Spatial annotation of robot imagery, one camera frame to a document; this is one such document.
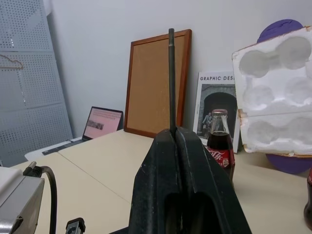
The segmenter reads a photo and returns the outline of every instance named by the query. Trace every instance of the bulletin board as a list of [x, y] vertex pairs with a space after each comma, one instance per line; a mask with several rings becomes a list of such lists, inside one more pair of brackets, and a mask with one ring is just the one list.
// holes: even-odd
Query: bulletin board
[[[183, 122], [192, 31], [175, 33], [176, 124]], [[154, 137], [169, 122], [168, 34], [131, 43], [124, 131]]]

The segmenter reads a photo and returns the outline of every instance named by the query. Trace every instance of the styrofoam packaging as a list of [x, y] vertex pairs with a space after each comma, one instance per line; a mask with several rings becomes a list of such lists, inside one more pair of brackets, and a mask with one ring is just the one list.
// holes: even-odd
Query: styrofoam packaging
[[232, 58], [246, 151], [312, 155], [312, 27]]

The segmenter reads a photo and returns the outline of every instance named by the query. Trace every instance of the laptop keyboard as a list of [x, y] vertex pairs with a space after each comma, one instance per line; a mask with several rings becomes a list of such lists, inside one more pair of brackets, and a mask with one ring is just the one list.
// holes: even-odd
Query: laptop keyboard
[[58, 147], [53, 148], [53, 149], [51, 149], [51, 150], [43, 151], [42, 154], [43, 154], [43, 155], [49, 155], [49, 154], [51, 154], [51, 153], [58, 152], [58, 151], [60, 151], [60, 150], [66, 149], [66, 148], [71, 147], [71, 146], [74, 146], [74, 145], [78, 145], [78, 144], [80, 144], [80, 143], [83, 143], [83, 140], [76, 140], [76, 141], [74, 141], [74, 142], [70, 142], [70, 143], [68, 143], [68, 144], [58, 146]]

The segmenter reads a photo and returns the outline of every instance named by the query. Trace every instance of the beige desk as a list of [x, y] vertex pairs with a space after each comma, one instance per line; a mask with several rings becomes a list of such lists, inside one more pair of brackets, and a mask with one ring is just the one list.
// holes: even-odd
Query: beige desk
[[[152, 141], [118, 131], [59, 153], [131, 202], [134, 177]], [[235, 159], [234, 187], [253, 234], [311, 233], [303, 220], [306, 177], [273, 169], [264, 154]]]
[[[29, 163], [15, 166], [24, 170]], [[37, 160], [52, 168], [58, 188], [57, 233], [65, 233], [69, 220], [82, 217], [86, 234], [108, 234], [128, 226], [130, 204], [67, 159], [54, 153]], [[45, 184], [36, 234], [48, 234], [50, 226], [50, 186]]]

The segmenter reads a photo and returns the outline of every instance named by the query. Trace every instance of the red bottle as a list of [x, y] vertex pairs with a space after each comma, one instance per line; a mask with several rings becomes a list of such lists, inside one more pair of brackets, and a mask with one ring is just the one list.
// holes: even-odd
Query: red bottle
[[212, 111], [212, 124], [208, 135], [207, 148], [232, 181], [235, 159], [227, 117], [227, 110], [217, 109]]
[[308, 184], [308, 203], [306, 204], [303, 215], [307, 226], [312, 230], [312, 168], [307, 179]]

